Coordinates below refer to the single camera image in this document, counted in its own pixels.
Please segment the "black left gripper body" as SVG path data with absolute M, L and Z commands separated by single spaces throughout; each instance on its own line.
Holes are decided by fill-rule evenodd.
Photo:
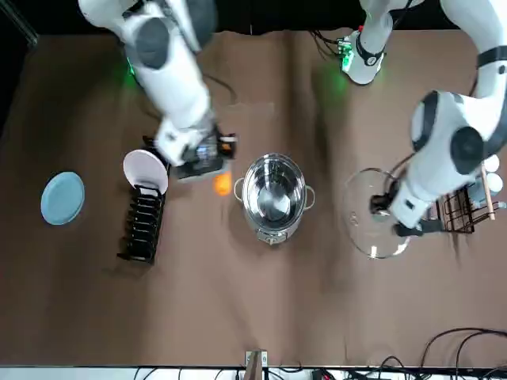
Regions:
M 425 234 L 439 233 L 442 231 L 442 223 L 438 219 L 422 219 L 415 227 L 409 228 L 401 223 L 394 224 L 394 232 L 401 238 L 421 237 Z

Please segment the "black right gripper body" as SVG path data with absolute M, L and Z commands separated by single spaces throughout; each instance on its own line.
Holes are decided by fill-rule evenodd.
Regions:
M 229 169 L 230 160 L 221 156 L 223 148 L 234 149 L 234 145 L 219 146 L 217 136 L 206 138 L 189 152 L 184 165 L 174 169 L 175 177 L 179 181 L 192 181 L 225 173 Z

